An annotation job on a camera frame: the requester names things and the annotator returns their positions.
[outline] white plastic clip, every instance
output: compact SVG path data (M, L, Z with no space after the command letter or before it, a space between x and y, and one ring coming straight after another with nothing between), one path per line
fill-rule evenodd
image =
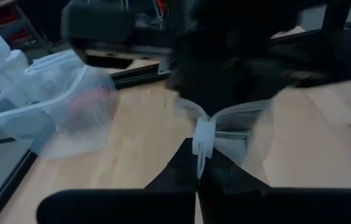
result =
M203 174L205 158L212 158L215 138L215 119L207 120L200 117L197 121L192 140L192 154L198 156L197 176Z

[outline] red object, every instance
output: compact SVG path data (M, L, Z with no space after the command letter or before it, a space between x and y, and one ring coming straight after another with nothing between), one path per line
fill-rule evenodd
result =
M159 9L161 10L161 13L163 14L163 11L166 9L166 0L156 0L157 5L159 6Z
M85 93L81 97L75 99L72 102L71 108L72 109L79 108L80 106L83 106L84 103L92 101L92 100L97 100L97 99L105 100L106 97L109 96L109 94L110 93L108 90L106 90L102 87L96 87L96 88L92 89L91 91L89 91L88 93Z
M15 10L13 10L12 5L8 5L0 8L0 27L4 27L6 24L16 21L17 19L18 19L18 16ZM27 29L24 29L14 35L11 35L7 39L7 41L10 43L13 43L17 40L21 40L29 36L30 36L30 32Z

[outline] wooden table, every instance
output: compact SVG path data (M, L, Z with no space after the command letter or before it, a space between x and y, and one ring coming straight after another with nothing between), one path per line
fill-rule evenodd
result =
M52 162L38 158L0 223L35 223L39 202L59 190L144 187L192 134L188 120L173 114L175 97L162 82L121 90L107 145ZM351 82L283 90L253 129L240 165L272 186L351 187ZM199 209L196 219L202 222Z

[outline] plastic storage box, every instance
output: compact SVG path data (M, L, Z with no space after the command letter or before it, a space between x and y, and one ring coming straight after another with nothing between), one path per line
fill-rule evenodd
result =
M175 101L176 113L179 109L196 126L199 118L214 120L214 147L236 164L242 164L248 148L266 149L271 144L273 119L271 100L254 101L230 106L215 113L211 118L198 104L178 98Z
M31 67L29 75L0 94L0 127L20 141L55 127L55 138L71 144L56 148L51 158L100 149L117 104L108 73L77 57L53 58L42 65Z

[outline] clear plastic container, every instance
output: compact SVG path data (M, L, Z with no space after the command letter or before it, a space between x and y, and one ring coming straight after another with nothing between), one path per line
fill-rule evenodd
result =
M175 107L184 109L186 117L195 125L198 118L215 120L214 147L239 166L243 165L250 148L265 152L271 142L271 100L230 106L211 118L202 107L189 100L179 98L175 101Z
M23 97L14 103L14 95ZM76 57L56 60L0 94L0 128L21 141L55 127L55 138L71 145L56 148L50 158L94 151L106 143L116 104L115 86L104 69L86 66Z
M63 60L72 58L77 58L77 55L72 49L70 49L35 59L33 60L33 64L27 70L26 74L33 75L34 71L36 70L40 70L41 68L45 68L48 65L57 64Z
M0 92L5 91L20 79L29 64L25 54L20 50L13 50L9 56L0 63ZM12 102L17 102L22 96L13 95Z

